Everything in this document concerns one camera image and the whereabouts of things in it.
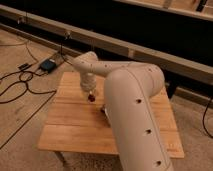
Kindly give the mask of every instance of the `plywood surface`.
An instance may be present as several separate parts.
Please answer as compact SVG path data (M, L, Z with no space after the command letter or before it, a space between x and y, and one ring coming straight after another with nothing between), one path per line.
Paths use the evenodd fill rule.
M39 140L39 149L117 154L110 125L100 112L104 104L104 79L97 77L94 103L87 101L79 83L78 73L64 73ZM182 158L184 152L165 89L151 99L151 106L170 156Z

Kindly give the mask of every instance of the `floor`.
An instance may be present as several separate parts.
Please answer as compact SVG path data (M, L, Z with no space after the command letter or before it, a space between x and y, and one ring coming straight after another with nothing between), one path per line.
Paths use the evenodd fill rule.
M0 30L0 45L17 44L25 41L23 38ZM55 52L50 48L29 42L31 53L42 61ZM0 76L17 71L17 67L25 62L32 63L24 45L0 46ZM62 64L57 70L44 77L35 77L29 83L30 88L37 92L57 89L64 71L73 71L67 64ZM11 76L0 83L2 92L11 82L17 80L17 75ZM12 98L23 91L23 85L12 87L0 102ZM37 143L48 112L48 102L38 113L33 112L48 99L47 95L32 95L27 92L23 97L9 104L0 105L0 170L1 171L119 171L121 165L118 156L81 153L63 153L68 165L63 167L53 152L40 151ZM178 89L171 99L175 119L185 151L184 159L172 159L176 171L212 171L213 170L213 140L205 135L202 128L202 114L207 98ZM207 125L213 132L213 110L207 112ZM19 130L25 121L32 118ZM17 133L6 144L8 137Z

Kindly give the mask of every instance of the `black cable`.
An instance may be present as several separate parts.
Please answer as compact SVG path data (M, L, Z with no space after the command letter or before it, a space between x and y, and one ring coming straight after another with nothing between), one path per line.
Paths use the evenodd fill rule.
M36 75L36 76L43 76L43 75L45 74L45 73L44 73L44 74L39 75L39 74L36 74L36 71L34 71L34 72L32 72L32 71L18 71L18 72L13 72L13 73L7 74L6 76L2 77L0 80L3 80L4 78L9 77L9 76L11 76L11 75L13 75L13 74L20 73L20 75L19 75L19 81L16 81L16 82L10 84L5 90L3 90L3 91L0 93L0 97L1 97L2 95L4 95L4 94L5 94L11 87L13 87L14 85L17 85L17 84L25 84L25 87L26 87L26 88L25 88L25 90L24 90L20 95L18 95L18 96L16 96L16 97L12 98L12 99L10 99L10 100L7 100L7 101L0 101L0 104L6 104L6 103L13 102L13 101L19 99L20 97L22 97L27 91L31 92L32 94L48 94L48 93L54 92L55 90L54 90L54 91L48 91L48 92L36 93L36 92L33 92L32 90L30 90L29 85L28 85L28 82L31 81L31 80L33 79L33 76L34 76L34 75Z
M22 71L16 71L16 72L12 72L12 73L9 73L7 75L4 75L0 78L0 80L2 81L3 79L5 79L6 77L9 77L11 75L14 75L14 74L18 74L18 73L21 73Z
M1 145L0 150L35 116L46 104L47 102L55 95L56 91L51 94L51 96L35 111L31 116L7 139L7 141Z
M26 45L28 42L29 40L27 40L26 42L17 43L17 44L0 44L0 46L22 46L22 45Z
M35 63L33 63L32 65L35 65L39 62L39 60L32 54L32 52L29 50L27 44L25 45L26 46L26 49L27 49L27 52L28 54L31 56L31 58L35 61Z
M205 117L206 117L208 108L209 108L209 106L210 106L210 104L211 104L211 102L212 102L212 98L213 98L213 97L210 98L210 100L209 100L209 102L208 102L208 104L207 104L207 106L206 106L206 109L205 109L204 114L203 114L203 119L202 119L203 129L206 131L207 135L208 135L210 138L213 138L213 135L208 131L208 129L207 129L207 127L206 127L206 124L205 124Z
M24 90L20 95L18 95L18 96L16 96L16 97L12 98L12 99L10 99L10 100L0 102L0 104L6 104L6 103L13 102L13 101L19 99L20 97L22 97L22 96L27 92L27 90L28 90L28 88L27 88L28 85L27 85L25 82L16 81L16 82L14 82L13 84L11 84L10 86L8 86L2 93L0 93L0 96L2 96L4 93L6 93L6 92L7 92L11 87L13 87L14 85L20 84L20 83L25 84L25 86L26 86L25 90Z
M28 54L30 55L30 57L35 61L33 64L31 65L35 65L39 62L39 60L32 54L32 52L30 51L30 49L28 48L28 43L30 42L30 40L28 39L27 41L23 42L23 43L18 43L18 44L2 44L1 46L22 46L25 45L25 48L28 52Z
M64 62L68 63L69 65L73 66L73 64L71 64L70 62L68 62L65 58L64 58L64 55L63 55L63 45L61 43L61 47L60 47L60 55L61 55L61 58L63 59Z

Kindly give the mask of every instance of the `screw hole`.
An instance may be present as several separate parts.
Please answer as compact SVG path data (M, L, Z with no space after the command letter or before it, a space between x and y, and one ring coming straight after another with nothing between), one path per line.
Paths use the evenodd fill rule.
M146 134L148 135L148 134L151 134L152 133L152 130L151 129L147 129L146 130Z
M141 103L141 102L142 102L141 99L137 99L137 100L136 100L136 103L137 103L137 104L139 104L139 103Z
M157 161L157 162L154 164L155 167L159 167L160 165L161 165L161 161Z

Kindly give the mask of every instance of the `wooden tabletop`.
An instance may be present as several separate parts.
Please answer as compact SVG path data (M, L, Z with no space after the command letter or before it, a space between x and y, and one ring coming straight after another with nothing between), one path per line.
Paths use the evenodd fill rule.
M100 112L104 104L104 78L96 79L96 101L88 102L80 88L79 74L63 74L41 133L39 149L118 154L110 125ZM170 157L183 158L182 144L165 89L151 99L151 106Z

